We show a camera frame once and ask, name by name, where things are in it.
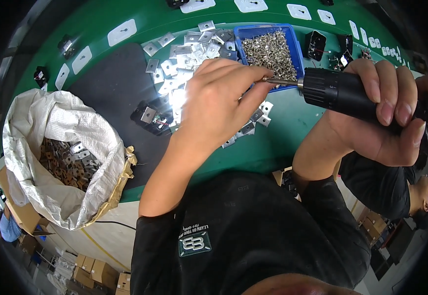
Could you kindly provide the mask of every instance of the green workbench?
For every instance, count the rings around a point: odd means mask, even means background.
[[[105,58],[120,45],[129,42],[145,45],[149,41],[157,40],[167,32],[172,32],[177,37],[171,44],[182,44],[183,35],[187,30],[197,30],[198,23],[209,20],[213,20],[217,28],[233,28],[256,23],[289,23],[294,26],[301,46],[304,44],[305,34],[315,29],[327,37],[325,50],[331,50],[332,53],[339,51],[335,34],[352,34],[348,22],[352,20],[356,23],[358,30],[360,27],[366,30],[368,37],[379,38],[382,46],[403,48],[371,13],[354,1],[335,0],[334,6],[324,6],[318,0],[266,0],[265,2],[268,5],[268,10],[261,12],[241,13],[233,0],[216,0],[214,7],[183,14],[179,9],[170,9],[164,0],[88,1],[69,15],[48,36],[46,42],[25,70],[14,91],[14,96],[36,87],[33,74],[37,66],[45,66],[49,71],[48,91],[57,90],[55,79],[60,68],[64,63],[71,68],[74,58],[86,46],[91,48],[92,59],[77,75],[70,70],[63,90],[68,89],[87,69]],[[286,8],[288,3],[306,6],[312,20],[293,18]],[[323,23],[317,14],[317,9],[331,12],[336,24]],[[116,46],[110,47],[107,33],[132,18],[135,20],[137,33]],[[58,42],[65,34],[77,37],[76,46],[79,51],[69,60],[65,60],[57,48]],[[364,45],[361,35],[360,40],[354,39],[352,54],[354,59],[358,58]],[[152,58],[160,59],[160,61],[166,60],[169,48],[170,46],[160,49]],[[371,51],[371,57],[376,61],[384,59],[381,54],[381,49],[374,48]],[[315,61],[314,64],[311,60],[304,59],[304,66],[328,68],[328,56],[329,54],[324,54],[322,61]],[[403,50],[401,50],[401,57],[409,60]],[[387,59],[396,66],[401,65],[394,57],[387,56]],[[226,149],[219,148],[216,150],[194,174],[193,182],[202,181],[226,169],[268,173],[290,166],[301,140],[321,117],[324,110],[306,104],[297,89],[270,93],[267,100],[274,104],[269,115],[271,118],[269,127],[258,126],[255,135],[244,136],[237,140],[234,145]],[[139,200],[142,190],[143,186],[125,190],[121,202]]]

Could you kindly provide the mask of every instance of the finger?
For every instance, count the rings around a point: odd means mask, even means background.
[[[252,114],[258,109],[260,104],[265,100],[268,92],[274,88],[276,84],[268,82],[258,82],[245,93],[237,107],[235,120],[239,124],[245,124]]]
[[[417,85],[408,67],[400,66],[396,73],[399,91],[394,114],[399,125],[404,127],[411,120],[417,105]]]
[[[419,91],[419,98],[423,96],[425,92],[428,92],[428,75],[418,77],[415,80],[417,84],[417,90]]]
[[[216,83],[226,89],[244,90],[254,82],[261,80],[264,76],[273,76],[273,71],[263,67],[244,66],[231,71],[229,74],[219,78]]]
[[[425,122],[415,119],[403,129],[400,137],[388,136],[382,142],[376,161],[386,166],[412,166],[419,156]]]
[[[344,72],[358,74],[369,99],[375,103],[381,101],[380,78],[371,60],[355,59],[345,68]]]
[[[381,101],[376,107],[376,116],[382,125],[388,126],[398,102],[398,76],[394,65],[387,60],[377,62],[375,67],[380,77],[381,94]]]
[[[241,63],[230,59],[206,59],[201,63],[201,65],[196,71],[196,74],[206,74],[215,69],[235,64],[242,65]]]

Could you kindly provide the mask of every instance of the black t-shirt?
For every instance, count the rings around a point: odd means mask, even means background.
[[[414,167],[388,167],[353,151],[342,158],[339,174],[345,186],[366,207],[394,220],[409,217]]]
[[[354,288],[370,249],[333,178],[301,199],[244,172],[190,189],[175,210],[138,219],[131,293],[241,294],[283,273]]]

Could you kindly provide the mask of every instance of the forearm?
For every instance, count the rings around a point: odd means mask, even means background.
[[[10,210],[7,205],[4,205],[4,216],[6,216],[7,220],[10,218]]]
[[[174,134],[162,160],[148,180],[140,198],[139,216],[158,216],[181,201],[194,172],[210,153],[193,150]]]
[[[293,172],[298,192],[301,193],[310,181],[331,176],[336,163],[351,151],[329,127],[326,119],[320,119],[294,155]]]

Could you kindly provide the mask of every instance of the fingernail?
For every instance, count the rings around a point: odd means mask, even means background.
[[[380,92],[380,85],[375,80],[371,81],[371,100],[375,103],[381,102],[381,92]]]
[[[420,142],[422,140],[423,133],[425,132],[425,121],[423,122],[422,126],[420,126],[419,131],[414,139],[414,147],[419,147]]]
[[[407,103],[403,103],[396,110],[396,117],[403,125],[407,125],[411,117],[411,112],[411,106]]]
[[[381,116],[383,117],[384,121],[388,124],[391,123],[392,114],[394,112],[394,108],[392,104],[390,104],[388,101],[385,101],[381,108]]]

